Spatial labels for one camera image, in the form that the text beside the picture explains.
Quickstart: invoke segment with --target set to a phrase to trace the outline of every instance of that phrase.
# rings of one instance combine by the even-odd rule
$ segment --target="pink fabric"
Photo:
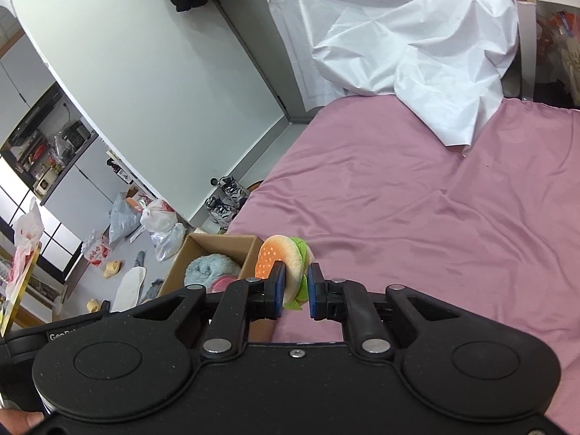
[[[578,434],[579,116],[504,100],[464,158],[395,96],[336,100],[230,233],[302,237],[327,278],[402,283],[539,337],[563,368],[548,415]],[[274,338],[342,340],[307,309],[286,311]]]

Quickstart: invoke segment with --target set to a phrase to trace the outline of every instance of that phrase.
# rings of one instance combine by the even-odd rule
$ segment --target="human hand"
[[[22,435],[44,419],[42,413],[27,413],[16,409],[0,409],[0,423],[11,435]]]

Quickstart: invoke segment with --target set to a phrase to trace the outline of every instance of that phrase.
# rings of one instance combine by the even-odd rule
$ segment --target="window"
[[[13,229],[16,220],[30,209],[30,201],[33,198],[40,204],[40,200],[0,157],[0,218],[2,221]],[[46,271],[58,281],[64,282],[64,277],[80,255],[80,240],[44,206],[39,206],[39,209],[45,228],[41,238],[41,257],[50,263],[50,268],[56,269],[56,276],[54,270]]]

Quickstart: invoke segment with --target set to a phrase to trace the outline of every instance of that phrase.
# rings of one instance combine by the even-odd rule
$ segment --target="plush hamburger toy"
[[[306,242],[298,237],[273,235],[266,239],[257,257],[256,278],[266,279],[276,260],[286,264],[286,288],[282,304],[286,309],[299,310],[308,301],[306,269],[314,261]]]

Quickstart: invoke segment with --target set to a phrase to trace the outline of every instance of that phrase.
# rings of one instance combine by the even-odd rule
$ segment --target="white sheet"
[[[512,0],[268,2],[307,110],[396,94],[443,144],[472,145],[503,98]]]

